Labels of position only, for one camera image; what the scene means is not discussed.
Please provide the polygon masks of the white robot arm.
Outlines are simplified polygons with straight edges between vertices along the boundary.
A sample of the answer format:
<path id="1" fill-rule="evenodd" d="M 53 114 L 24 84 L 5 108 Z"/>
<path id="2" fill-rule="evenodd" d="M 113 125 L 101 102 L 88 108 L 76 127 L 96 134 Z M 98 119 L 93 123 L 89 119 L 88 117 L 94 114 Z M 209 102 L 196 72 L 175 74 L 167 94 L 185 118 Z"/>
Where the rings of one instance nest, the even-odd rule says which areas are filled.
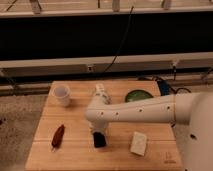
<path id="1" fill-rule="evenodd" d="M 182 93 L 109 104 L 96 93 L 85 112 L 94 132 L 109 122 L 187 123 L 185 171 L 213 171 L 213 92 Z"/>

